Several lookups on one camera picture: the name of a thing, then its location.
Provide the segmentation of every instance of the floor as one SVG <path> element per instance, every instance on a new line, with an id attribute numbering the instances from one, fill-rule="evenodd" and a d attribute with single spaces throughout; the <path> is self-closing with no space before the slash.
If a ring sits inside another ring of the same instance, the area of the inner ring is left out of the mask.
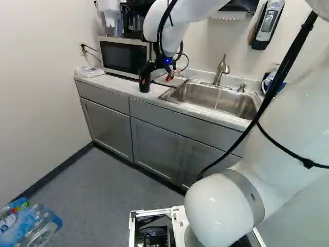
<path id="1" fill-rule="evenodd" d="M 63 228 L 49 247 L 127 247 L 129 212 L 183 205 L 183 196 L 93 148 L 32 199 L 53 209 Z"/>

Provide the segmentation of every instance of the cabinet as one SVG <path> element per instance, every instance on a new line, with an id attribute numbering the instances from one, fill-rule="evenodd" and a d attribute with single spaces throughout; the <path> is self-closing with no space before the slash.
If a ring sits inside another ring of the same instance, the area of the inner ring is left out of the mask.
<path id="1" fill-rule="evenodd" d="M 223 151 L 209 147 L 191 139 L 186 139 L 182 163 L 177 182 L 185 188 L 190 187 L 198 174 L 216 159 L 224 154 Z M 210 168 L 205 175 L 221 172 L 240 161 L 235 155 L 229 155 L 220 164 Z"/>
<path id="2" fill-rule="evenodd" d="M 133 161 L 130 117 L 81 98 L 93 141 Z"/>
<path id="3" fill-rule="evenodd" d="M 134 162 L 176 183 L 186 138 L 131 118 Z"/>

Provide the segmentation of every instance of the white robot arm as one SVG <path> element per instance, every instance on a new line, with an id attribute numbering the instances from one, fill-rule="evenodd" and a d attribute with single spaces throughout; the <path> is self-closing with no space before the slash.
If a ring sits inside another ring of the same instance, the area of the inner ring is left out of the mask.
<path id="1" fill-rule="evenodd" d="M 227 0 L 178 0 L 171 12 L 174 27 L 166 21 L 163 49 L 172 56 L 189 22 L 217 11 Z M 327 0 L 306 0 L 329 21 Z M 167 0 L 158 0 L 145 18 L 144 36 L 156 42 Z M 329 47 L 319 64 L 290 83 L 269 105 L 258 127 L 249 135 L 242 161 L 195 183 L 187 192 L 185 210 L 190 227 L 205 247 L 233 244 L 289 201 L 296 193 L 328 174 L 307 169 L 300 160 L 275 146 L 276 142 L 300 157 L 329 165 Z"/>

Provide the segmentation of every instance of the water bottle pack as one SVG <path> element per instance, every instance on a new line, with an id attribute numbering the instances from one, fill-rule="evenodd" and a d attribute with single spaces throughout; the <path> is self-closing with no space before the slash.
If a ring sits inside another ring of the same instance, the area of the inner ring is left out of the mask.
<path id="1" fill-rule="evenodd" d="M 62 225 L 46 206 L 18 199 L 0 209 L 0 246 L 43 247 Z"/>

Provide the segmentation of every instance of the microwave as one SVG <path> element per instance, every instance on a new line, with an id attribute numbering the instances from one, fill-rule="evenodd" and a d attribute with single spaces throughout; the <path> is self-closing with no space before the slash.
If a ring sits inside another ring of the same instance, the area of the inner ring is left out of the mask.
<path id="1" fill-rule="evenodd" d="M 133 79 L 139 79 L 139 69 L 148 60 L 155 59 L 152 43 L 138 39 L 100 36 L 99 47 L 104 71 Z M 151 80 L 163 74 L 163 70 L 155 71 Z"/>

